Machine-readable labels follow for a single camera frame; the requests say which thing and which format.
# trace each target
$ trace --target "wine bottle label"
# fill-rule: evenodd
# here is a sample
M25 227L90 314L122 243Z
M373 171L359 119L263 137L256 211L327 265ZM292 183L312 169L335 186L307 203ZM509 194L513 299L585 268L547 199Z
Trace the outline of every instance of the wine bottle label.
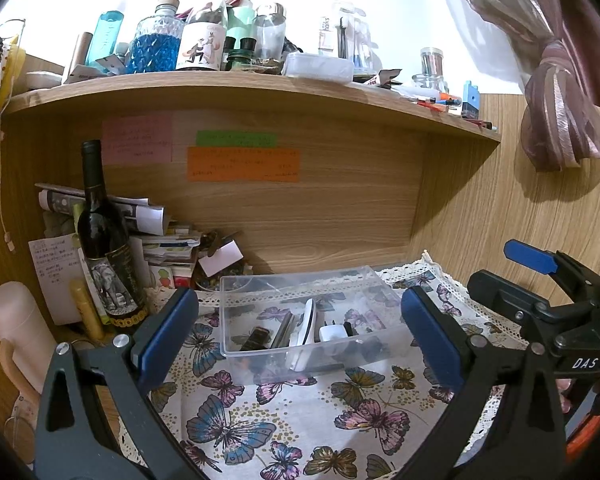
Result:
M104 258L85 261L111 322L120 327L140 323L146 317L146 300L134 273L129 245L107 253Z
M206 68L220 70L226 30L217 23L189 23L182 31L176 70Z

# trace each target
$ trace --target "metal screw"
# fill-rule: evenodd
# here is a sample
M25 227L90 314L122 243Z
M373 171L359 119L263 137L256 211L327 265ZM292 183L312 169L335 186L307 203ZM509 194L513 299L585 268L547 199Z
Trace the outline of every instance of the metal screw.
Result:
M56 346L56 353L58 355L64 355L69 351L69 348L71 348L71 345L69 345L69 343L64 341L64 342L60 343L58 346Z
M544 354L544 345L542 343L531 343L531 351L536 355Z
M129 336L127 334L118 334L113 338L113 346L117 348L122 348L129 344Z
M488 342L489 341L487 341L487 338L485 338L485 336L479 334L472 335L469 338L469 343L471 343L471 346L475 346L476 348L484 348L485 346L487 346Z

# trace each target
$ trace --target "butterfly tablecloth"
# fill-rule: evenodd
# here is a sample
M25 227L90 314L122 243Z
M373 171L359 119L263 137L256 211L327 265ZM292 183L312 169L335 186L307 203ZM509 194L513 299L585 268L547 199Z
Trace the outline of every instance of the butterfly tablecloth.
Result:
M412 264L378 271L401 294L419 285L468 334L524 348L516 325L472 301L464 286L425 252ZM152 292L156 308L172 290ZM200 316L164 384L151 400L190 459L213 480L390 478L424 441L452 399L415 341L407 357L286 383L241 386L219 352L219 295L198 293ZM323 301L339 301L326 295ZM467 445L491 424L502 392L491 399ZM142 463L121 422L120 446Z

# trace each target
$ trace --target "wine bottle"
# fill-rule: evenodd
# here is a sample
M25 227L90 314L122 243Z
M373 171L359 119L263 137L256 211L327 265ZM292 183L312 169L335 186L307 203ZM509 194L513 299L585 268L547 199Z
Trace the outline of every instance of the wine bottle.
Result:
M227 25L225 0L199 0L182 31L176 70L220 70Z
M78 236L93 282L116 330L133 333L148 315L144 289L133 267L125 221L107 197L99 140L82 144L86 203Z

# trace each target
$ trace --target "clear plastic storage box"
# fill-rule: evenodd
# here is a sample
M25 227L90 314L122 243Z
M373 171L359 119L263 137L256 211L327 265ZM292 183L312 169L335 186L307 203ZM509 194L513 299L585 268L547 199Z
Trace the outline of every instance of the clear plastic storage box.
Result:
M400 297L370 267L302 274L224 276L220 351L236 384L298 380L339 368L405 356L413 339L400 314ZM305 304L315 304L315 340L325 324L349 321L353 336L269 349L287 312L298 339ZM269 331L267 349L240 351L256 327Z

